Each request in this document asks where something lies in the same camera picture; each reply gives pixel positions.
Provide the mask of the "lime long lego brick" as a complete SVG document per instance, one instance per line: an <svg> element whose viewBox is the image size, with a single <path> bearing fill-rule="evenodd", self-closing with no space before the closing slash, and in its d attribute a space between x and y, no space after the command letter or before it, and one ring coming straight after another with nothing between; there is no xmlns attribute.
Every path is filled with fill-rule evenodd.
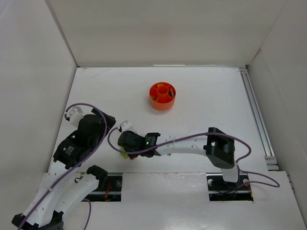
<svg viewBox="0 0 307 230"><path fill-rule="evenodd" d="M126 154L126 153L120 153L120 154L121 154L121 156L122 156L123 158L125 158L125 159L128 159L128 158L129 158L129 155Z"/></svg>

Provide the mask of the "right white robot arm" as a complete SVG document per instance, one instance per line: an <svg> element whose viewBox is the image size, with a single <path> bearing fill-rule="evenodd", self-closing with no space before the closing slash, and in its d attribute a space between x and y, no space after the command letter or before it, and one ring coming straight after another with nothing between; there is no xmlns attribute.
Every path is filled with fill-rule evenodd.
<svg viewBox="0 0 307 230"><path fill-rule="evenodd" d="M237 183L239 172L235 160L235 140L221 130L210 127L210 135L197 134L176 138L160 133L148 133L144 137L133 131L123 131L118 145L133 156L151 158L170 154L195 154L207 157L211 164L219 168L225 182Z"/></svg>

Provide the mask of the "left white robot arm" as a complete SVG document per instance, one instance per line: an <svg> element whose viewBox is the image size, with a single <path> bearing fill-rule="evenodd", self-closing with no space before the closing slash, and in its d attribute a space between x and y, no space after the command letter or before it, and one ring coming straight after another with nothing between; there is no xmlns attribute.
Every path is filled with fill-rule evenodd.
<svg viewBox="0 0 307 230"><path fill-rule="evenodd" d="M61 230L66 215L90 192L106 183L107 171L94 165L77 185L64 189L77 169L102 144L116 119L92 107L84 114L80 104L70 106L64 118L76 128L56 148L47 175L30 206L12 219L19 230Z"/></svg>

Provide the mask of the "orange round divided container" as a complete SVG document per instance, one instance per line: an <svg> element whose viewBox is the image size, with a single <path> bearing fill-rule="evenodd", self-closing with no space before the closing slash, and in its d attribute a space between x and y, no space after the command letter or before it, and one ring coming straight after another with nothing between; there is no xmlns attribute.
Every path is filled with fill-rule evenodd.
<svg viewBox="0 0 307 230"><path fill-rule="evenodd" d="M158 83L162 83L163 86L157 87ZM172 88L176 91L175 87L168 82L157 82L152 85L149 89L149 101L155 110L158 111L166 111L171 109L174 105L175 98L170 97L169 89Z"/></svg>

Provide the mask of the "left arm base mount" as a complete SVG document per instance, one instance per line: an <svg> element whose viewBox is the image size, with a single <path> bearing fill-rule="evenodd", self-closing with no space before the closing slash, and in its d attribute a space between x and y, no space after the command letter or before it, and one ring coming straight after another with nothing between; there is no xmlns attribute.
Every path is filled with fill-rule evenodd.
<svg viewBox="0 0 307 230"><path fill-rule="evenodd" d="M86 172L82 172L79 177L74 179L77 184L86 173L94 173L98 175L98 187L90 192L85 199L91 202L120 202L122 191L122 174L121 173L108 173L106 170L97 165L88 168Z"/></svg>

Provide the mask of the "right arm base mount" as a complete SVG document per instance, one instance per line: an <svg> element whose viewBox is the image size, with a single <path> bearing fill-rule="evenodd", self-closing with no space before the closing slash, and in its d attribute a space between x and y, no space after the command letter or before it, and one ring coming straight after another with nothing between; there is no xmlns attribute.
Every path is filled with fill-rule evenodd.
<svg viewBox="0 0 307 230"><path fill-rule="evenodd" d="M246 173L240 173L238 182L226 182L221 173L206 174L210 201L253 201L253 194Z"/></svg>

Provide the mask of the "aluminium rail right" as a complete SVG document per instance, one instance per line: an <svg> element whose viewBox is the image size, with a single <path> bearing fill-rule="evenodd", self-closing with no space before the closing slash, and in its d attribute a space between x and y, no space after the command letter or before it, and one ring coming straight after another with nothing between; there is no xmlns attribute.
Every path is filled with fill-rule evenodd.
<svg viewBox="0 0 307 230"><path fill-rule="evenodd" d="M239 68L239 73L241 75L246 94L248 97L248 101L252 110L252 114L256 123L256 127L258 130L258 134L261 139L262 148L264 150L264 159L266 161L267 167L269 171L279 171L279 165L276 160L271 141L264 124L264 120L262 118L260 108L256 99L256 95L254 93L250 77L248 74L248 70L246 67Z"/></svg>

